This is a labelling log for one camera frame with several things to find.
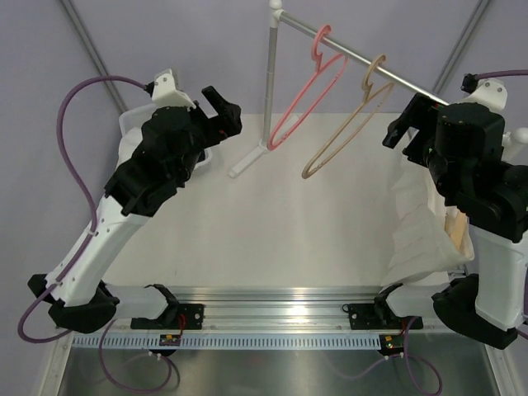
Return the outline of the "white satin garment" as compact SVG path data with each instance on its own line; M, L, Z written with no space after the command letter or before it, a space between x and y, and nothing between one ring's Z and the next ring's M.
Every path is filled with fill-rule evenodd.
M117 167L131 159L133 152L142 142L142 139L141 129L138 127L132 128L125 134L125 136L120 140L118 147Z

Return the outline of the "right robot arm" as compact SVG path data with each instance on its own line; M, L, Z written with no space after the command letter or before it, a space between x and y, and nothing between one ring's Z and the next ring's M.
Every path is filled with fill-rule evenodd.
M403 155L429 171L478 238L478 272L433 294L432 311L454 332L503 350L525 322L527 168L502 160L505 120L485 105L442 105L417 93L383 145L394 148L410 128L417 133Z

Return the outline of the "cream white garment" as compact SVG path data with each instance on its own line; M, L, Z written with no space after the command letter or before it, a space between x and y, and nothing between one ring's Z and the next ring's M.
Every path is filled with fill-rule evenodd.
M398 227L394 253L381 285L421 281L437 272L457 269L475 258L471 237L458 253L444 230L446 207L427 168L402 158L400 175L390 189Z

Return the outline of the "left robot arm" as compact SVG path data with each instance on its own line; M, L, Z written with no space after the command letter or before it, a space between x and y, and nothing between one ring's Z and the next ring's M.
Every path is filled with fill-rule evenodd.
M184 188L206 149L241 133L242 109L214 87L201 93L216 115L208 117L197 101L158 82L144 86L156 109L141 127L141 140L119 164L92 207L92 222L55 271L35 274L28 286L65 331L92 333L118 318L134 328L181 326L185 317L177 297L161 284L115 286L102 277L128 240L161 206Z

